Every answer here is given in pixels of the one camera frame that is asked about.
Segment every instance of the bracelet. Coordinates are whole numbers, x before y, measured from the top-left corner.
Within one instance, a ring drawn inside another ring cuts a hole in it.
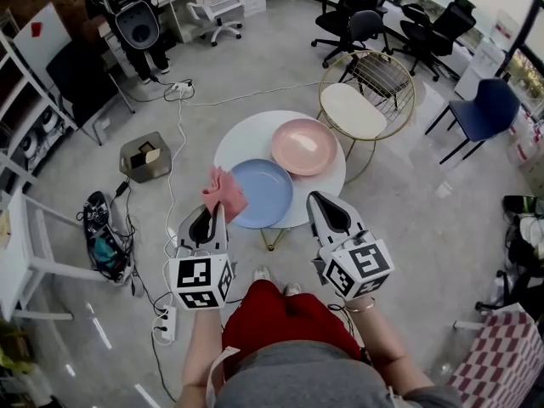
[[[344,305],[344,308],[349,312],[349,313],[365,313],[367,310],[371,309],[372,307],[374,307],[376,305],[376,299],[374,299],[373,297],[371,297],[372,299],[372,303],[368,304],[366,307],[364,307],[363,309],[351,309],[350,307],[348,307],[347,305]]]

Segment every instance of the red skirt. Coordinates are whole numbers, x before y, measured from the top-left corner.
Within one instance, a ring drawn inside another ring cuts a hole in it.
[[[337,318],[310,293],[284,297],[270,281],[255,281],[241,306],[230,316],[223,332],[223,347],[240,352],[224,362],[224,375],[249,354],[273,343],[311,340],[329,343],[360,359],[360,347]]]

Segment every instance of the gray shirt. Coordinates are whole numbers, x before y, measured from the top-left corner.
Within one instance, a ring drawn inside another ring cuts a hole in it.
[[[246,357],[218,394],[216,408],[461,408],[455,389],[420,388],[393,401],[369,365],[330,344],[272,344]]]

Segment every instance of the navy blue chair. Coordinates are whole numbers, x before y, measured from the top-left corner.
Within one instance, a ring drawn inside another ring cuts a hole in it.
[[[467,138],[450,154],[444,157],[440,161],[440,165],[468,144],[468,141],[477,142],[476,146],[462,158],[465,160],[482,146],[486,140],[510,128],[518,114],[518,110],[518,97],[516,97],[516,94],[508,86],[508,83],[500,78],[481,80],[475,99],[471,101],[450,101],[425,134],[429,134],[447,111],[451,111],[455,119],[448,127],[448,132],[458,122]]]

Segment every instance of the pink cloth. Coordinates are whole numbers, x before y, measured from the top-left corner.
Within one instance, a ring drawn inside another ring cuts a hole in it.
[[[228,224],[247,207],[247,199],[235,181],[231,171],[212,167],[210,171],[212,186],[202,190],[202,200],[210,213],[218,202],[224,206],[225,221]]]

